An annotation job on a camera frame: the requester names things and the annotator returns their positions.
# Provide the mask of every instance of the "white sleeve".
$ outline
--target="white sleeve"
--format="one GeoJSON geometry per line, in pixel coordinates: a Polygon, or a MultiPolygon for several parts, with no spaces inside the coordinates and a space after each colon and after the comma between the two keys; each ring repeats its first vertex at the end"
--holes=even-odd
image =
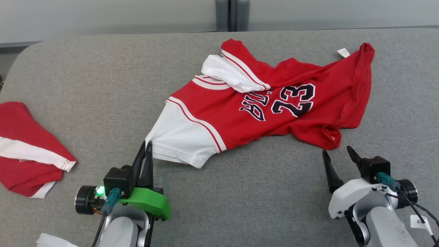
{"type": "Polygon", "coordinates": [[[198,169],[210,156],[227,149],[212,125],[195,118],[181,100],[172,96],[146,136],[145,141],[150,140],[155,159],[190,164],[198,169]]]}
{"type": "Polygon", "coordinates": [[[266,90],[263,86],[253,82],[248,75],[244,74],[228,59],[218,55],[209,55],[206,58],[201,73],[223,80],[240,93],[266,90]]]}

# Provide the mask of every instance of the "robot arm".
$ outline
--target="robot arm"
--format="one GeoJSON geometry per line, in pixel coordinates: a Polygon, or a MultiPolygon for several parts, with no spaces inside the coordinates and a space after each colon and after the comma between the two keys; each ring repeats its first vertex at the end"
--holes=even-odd
{"type": "Polygon", "coordinates": [[[165,221],[171,215],[163,189],[153,186],[152,142],[145,144],[144,141],[132,166],[111,168],[104,177],[104,186],[84,185],[76,195],[78,214],[102,213],[97,232],[97,237],[101,234],[99,247],[149,247],[154,221],[165,221]],[[119,191],[120,199],[108,209],[114,189],[119,191]]]}
{"type": "Polygon", "coordinates": [[[346,217],[360,247],[417,247],[394,211],[409,206],[408,200],[417,202],[413,183],[407,179],[393,180],[389,161],[379,156],[361,158],[352,147],[347,149],[361,178],[346,184],[338,178],[328,153],[323,150],[329,192],[332,193],[328,207],[330,217],[337,220],[346,217]]]}

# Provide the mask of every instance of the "white fabric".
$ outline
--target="white fabric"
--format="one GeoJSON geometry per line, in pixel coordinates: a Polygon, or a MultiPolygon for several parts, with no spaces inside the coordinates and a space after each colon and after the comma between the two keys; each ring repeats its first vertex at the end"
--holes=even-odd
{"type": "Polygon", "coordinates": [[[209,137],[215,143],[215,147],[218,153],[223,152],[227,149],[226,145],[223,142],[223,139],[221,138],[220,134],[216,131],[216,129],[210,123],[195,118],[181,100],[171,96],[166,102],[174,103],[176,106],[180,108],[180,110],[183,111],[183,115],[188,120],[190,120],[191,122],[193,122],[194,124],[200,127],[204,127],[203,129],[205,129],[209,133],[209,137]]]}
{"type": "MultiPolygon", "coordinates": [[[[188,113],[185,115],[180,107],[184,106],[181,101],[173,97],[169,99],[174,102],[166,101],[160,117],[145,140],[152,140],[154,158],[201,168],[210,156],[220,150],[210,132],[199,123],[200,120],[192,115],[187,116],[188,113]]],[[[220,142],[225,150],[224,143],[222,140],[220,142]]]]}
{"type": "Polygon", "coordinates": [[[36,241],[36,247],[77,247],[68,241],[55,237],[49,234],[42,233],[40,238],[36,241]]]}
{"type": "Polygon", "coordinates": [[[220,78],[240,93],[263,91],[264,87],[253,82],[230,60],[218,55],[209,55],[203,63],[201,73],[220,78]]]}
{"type": "Polygon", "coordinates": [[[49,190],[54,186],[55,181],[45,183],[33,196],[30,198],[44,198],[49,190]]]}
{"type": "Polygon", "coordinates": [[[270,85],[266,84],[265,82],[261,81],[254,73],[253,71],[239,58],[235,57],[231,53],[228,53],[225,50],[221,50],[221,55],[229,60],[229,62],[236,66],[236,68],[243,72],[251,81],[256,83],[257,85],[260,85],[264,87],[264,90],[268,90],[271,88],[270,85]]]}
{"type": "Polygon", "coordinates": [[[76,161],[69,161],[52,151],[4,137],[0,137],[0,156],[10,159],[33,160],[44,164],[50,164],[67,172],[70,171],[76,163],[76,161]]]}
{"type": "Polygon", "coordinates": [[[207,89],[223,90],[230,88],[230,86],[224,81],[209,76],[208,77],[195,76],[195,78],[192,79],[192,81],[198,86],[207,89]]]}

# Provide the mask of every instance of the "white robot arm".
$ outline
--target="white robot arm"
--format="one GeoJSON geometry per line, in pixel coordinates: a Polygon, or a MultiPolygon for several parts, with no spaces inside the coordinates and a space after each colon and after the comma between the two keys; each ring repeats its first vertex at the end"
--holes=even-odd
{"type": "MultiPolygon", "coordinates": [[[[361,178],[346,184],[338,178],[328,153],[323,150],[329,192],[332,193],[328,207],[330,217],[337,220],[346,217],[360,247],[417,247],[394,211],[410,204],[417,205],[416,187],[407,179],[391,178],[389,161],[379,156],[361,158],[350,146],[347,150],[361,178]]],[[[431,237],[437,246],[436,239],[431,237]]]]}

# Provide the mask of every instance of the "folded red garment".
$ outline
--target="folded red garment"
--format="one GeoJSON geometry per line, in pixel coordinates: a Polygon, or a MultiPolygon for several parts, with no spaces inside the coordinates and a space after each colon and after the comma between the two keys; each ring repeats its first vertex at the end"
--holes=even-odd
{"type": "Polygon", "coordinates": [[[76,159],[22,102],[0,104],[0,119],[0,182],[15,193],[44,198],[76,159]]]}

